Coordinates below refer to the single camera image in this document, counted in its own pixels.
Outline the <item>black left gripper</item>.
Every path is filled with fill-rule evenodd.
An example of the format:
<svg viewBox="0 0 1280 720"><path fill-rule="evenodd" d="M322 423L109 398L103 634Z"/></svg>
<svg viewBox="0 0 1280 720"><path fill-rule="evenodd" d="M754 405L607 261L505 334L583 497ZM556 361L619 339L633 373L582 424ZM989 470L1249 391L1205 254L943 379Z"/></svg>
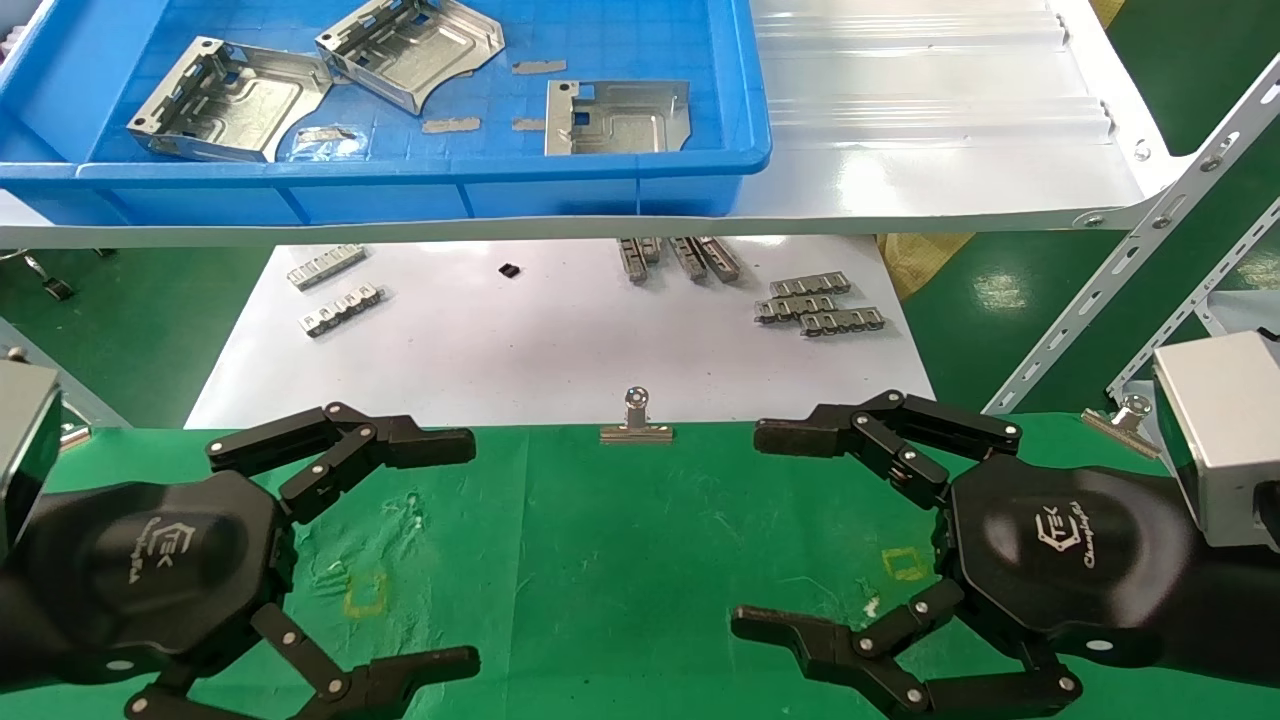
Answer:
<svg viewBox="0 0 1280 720"><path fill-rule="evenodd" d="M479 674L472 646L340 670L278 606L296 561L279 502L236 471L46 495L20 537L20 688L160 673L127 719L247 719L188 693L260 637L314 688L293 719L402 719L424 687Z"/></svg>

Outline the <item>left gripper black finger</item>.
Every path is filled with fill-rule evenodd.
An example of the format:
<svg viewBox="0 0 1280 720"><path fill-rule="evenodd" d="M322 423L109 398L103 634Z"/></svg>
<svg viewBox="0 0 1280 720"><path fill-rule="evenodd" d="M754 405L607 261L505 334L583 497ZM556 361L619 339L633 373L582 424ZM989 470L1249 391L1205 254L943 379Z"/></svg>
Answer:
<svg viewBox="0 0 1280 720"><path fill-rule="evenodd" d="M425 430L408 415L369 416L329 404L224 436L207 446L214 471L256 477L307 461L279 488L293 523L311 523L379 468L413 469L475 460L466 428Z"/></svg>

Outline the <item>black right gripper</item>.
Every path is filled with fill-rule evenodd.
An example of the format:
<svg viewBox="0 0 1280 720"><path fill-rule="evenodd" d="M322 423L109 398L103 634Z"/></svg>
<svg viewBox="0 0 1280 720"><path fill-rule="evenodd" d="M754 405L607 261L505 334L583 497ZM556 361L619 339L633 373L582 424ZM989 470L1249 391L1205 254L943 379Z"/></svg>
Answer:
<svg viewBox="0 0 1280 720"><path fill-rule="evenodd" d="M947 518L972 618L993 644L1014 647L1020 671L922 680L900 665L960 616L966 593L951 579L859 632L746 605L730 630L788 650L808 680L856 691L887 719L1052 717L1083 693L1055 652L1147 667L1167 651L1161 615L1196 544L1171 478L998 456L952 482Z"/></svg>

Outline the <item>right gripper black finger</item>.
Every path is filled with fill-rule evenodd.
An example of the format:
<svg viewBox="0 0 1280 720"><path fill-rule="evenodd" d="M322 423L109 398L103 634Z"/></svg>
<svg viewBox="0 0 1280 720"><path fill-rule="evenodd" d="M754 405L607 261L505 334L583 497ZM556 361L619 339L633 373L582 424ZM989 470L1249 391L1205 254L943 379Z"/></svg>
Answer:
<svg viewBox="0 0 1280 720"><path fill-rule="evenodd" d="M1021 428L995 416L888 389L863 404L819 404L801 420L760 419L760 454L856 459L919 509L948 506L950 474L922 447L984 461L1020 448Z"/></svg>

